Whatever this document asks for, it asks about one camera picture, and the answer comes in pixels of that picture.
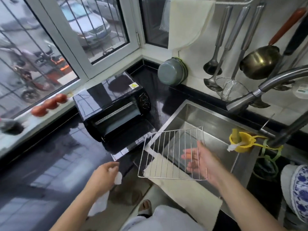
person's left hand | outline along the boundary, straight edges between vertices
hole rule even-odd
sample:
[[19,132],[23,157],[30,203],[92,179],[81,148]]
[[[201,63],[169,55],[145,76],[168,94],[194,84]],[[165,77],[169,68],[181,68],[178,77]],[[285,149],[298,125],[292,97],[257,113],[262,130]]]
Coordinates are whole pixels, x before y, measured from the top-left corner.
[[118,162],[108,162],[99,166],[88,180],[84,191],[94,196],[95,200],[111,190],[119,171]]

hand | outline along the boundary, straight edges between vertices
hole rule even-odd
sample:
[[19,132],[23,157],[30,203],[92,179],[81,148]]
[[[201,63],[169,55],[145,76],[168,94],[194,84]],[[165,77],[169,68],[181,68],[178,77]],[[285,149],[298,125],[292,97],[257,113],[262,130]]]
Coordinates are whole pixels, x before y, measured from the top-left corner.
[[188,163],[187,170],[189,172],[199,172],[200,174],[206,178],[208,177],[208,181],[215,186],[218,190],[220,190],[221,184],[223,183],[223,179],[225,179],[225,174],[229,172],[225,169],[225,167],[221,164],[219,159],[213,155],[212,152],[208,148],[206,148],[201,141],[197,142],[197,148],[185,149],[184,154],[181,155],[182,159],[191,160]]
[[88,180],[84,191],[94,196],[95,201],[111,190],[119,171],[118,162],[108,162],[99,166]]

white windowsill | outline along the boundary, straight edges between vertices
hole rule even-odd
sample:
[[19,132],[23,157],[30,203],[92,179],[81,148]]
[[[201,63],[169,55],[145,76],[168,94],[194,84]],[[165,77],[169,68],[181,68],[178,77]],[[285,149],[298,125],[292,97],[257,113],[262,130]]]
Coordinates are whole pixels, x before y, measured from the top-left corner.
[[[140,59],[142,59],[142,50],[138,49],[127,57],[118,61],[114,65],[110,66],[108,69],[98,74],[96,77],[90,79],[85,84],[82,84],[82,81],[78,80],[73,84],[63,88],[58,93],[65,93],[70,95],[77,94],[81,90],[88,89],[94,85],[99,84],[103,80],[113,76],[114,74],[126,70]],[[30,110],[28,110],[22,115],[15,118],[15,120],[24,123],[26,127],[21,134],[16,136],[0,134],[0,158],[3,157],[6,153],[8,153],[10,150],[12,150],[15,146],[29,139],[36,132],[38,132],[39,130],[50,124],[52,121],[57,119],[59,116],[64,114],[74,105],[74,101],[72,100],[72,98],[70,98],[65,104],[60,104],[59,107],[55,110],[49,110],[48,113],[43,117],[35,117],[31,114]]]

wooden handle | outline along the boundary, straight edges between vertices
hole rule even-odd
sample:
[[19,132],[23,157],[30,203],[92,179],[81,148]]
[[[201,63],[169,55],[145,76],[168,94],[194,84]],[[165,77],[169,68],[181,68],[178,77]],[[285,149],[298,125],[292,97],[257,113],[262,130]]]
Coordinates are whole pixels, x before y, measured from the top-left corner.
[[291,17],[287,20],[287,22],[278,30],[278,32],[273,36],[273,38],[269,41],[269,45],[275,44],[289,29],[298,22],[306,13],[307,8],[301,7],[294,11]]

slipper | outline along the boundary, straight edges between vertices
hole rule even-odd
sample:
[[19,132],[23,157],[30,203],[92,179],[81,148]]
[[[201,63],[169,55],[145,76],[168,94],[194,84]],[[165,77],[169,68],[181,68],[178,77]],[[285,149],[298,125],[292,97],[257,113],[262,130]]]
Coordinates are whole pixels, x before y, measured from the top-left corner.
[[142,204],[140,204],[138,209],[138,215],[149,215],[153,214],[151,201],[148,199],[144,200]]

